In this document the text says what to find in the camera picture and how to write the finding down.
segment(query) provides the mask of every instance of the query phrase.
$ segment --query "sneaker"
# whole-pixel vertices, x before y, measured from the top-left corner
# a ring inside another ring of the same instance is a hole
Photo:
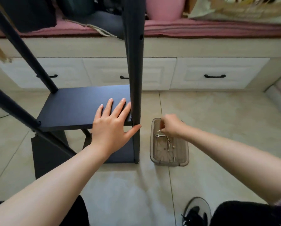
[[[182,226],[208,226],[211,211],[208,203],[201,197],[191,199],[182,215]]]

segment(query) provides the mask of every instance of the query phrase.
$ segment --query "shelf unit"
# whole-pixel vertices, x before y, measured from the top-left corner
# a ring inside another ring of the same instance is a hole
[[[122,9],[129,85],[65,89],[57,88],[0,12],[0,30],[51,92],[35,119],[0,90],[0,108],[36,133],[32,138],[36,179],[76,154],[68,146],[64,130],[81,129],[85,134],[84,147],[91,143],[91,133],[87,129],[92,128],[98,106],[106,104],[109,98],[114,99],[113,108],[123,97],[131,101],[131,114],[125,126],[140,124],[145,0],[122,0]],[[139,138],[140,131],[106,163],[139,163]]]

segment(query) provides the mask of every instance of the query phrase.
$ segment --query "pink mat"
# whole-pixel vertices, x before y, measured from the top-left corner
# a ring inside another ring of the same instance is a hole
[[[57,36],[57,35],[99,35],[89,27],[62,19],[57,11],[57,25],[30,33],[19,33],[22,36]],[[145,22],[145,36],[170,36],[170,37],[281,37],[281,25],[258,24],[248,22],[220,22],[179,19],[176,21]]]

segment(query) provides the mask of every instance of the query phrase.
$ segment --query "forearm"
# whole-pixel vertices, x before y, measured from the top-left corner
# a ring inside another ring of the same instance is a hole
[[[0,225],[59,225],[108,155],[90,145],[0,205]]]
[[[281,159],[255,147],[184,125],[180,136],[268,203],[281,198]]]

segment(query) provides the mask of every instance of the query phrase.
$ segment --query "white cabinet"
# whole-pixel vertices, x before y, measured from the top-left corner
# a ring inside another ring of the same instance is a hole
[[[270,58],[177,58],[171,89],[243,89]]]
[[[37,58],[58,88],[90,86],[82,58]],[[46,88],[23,58],[2,63],[0,68],[22,88]]]
[[[129,84],[126,58],[83,58],[94,86]],[[143,90],[169,90],[176,58],[144,58]]]

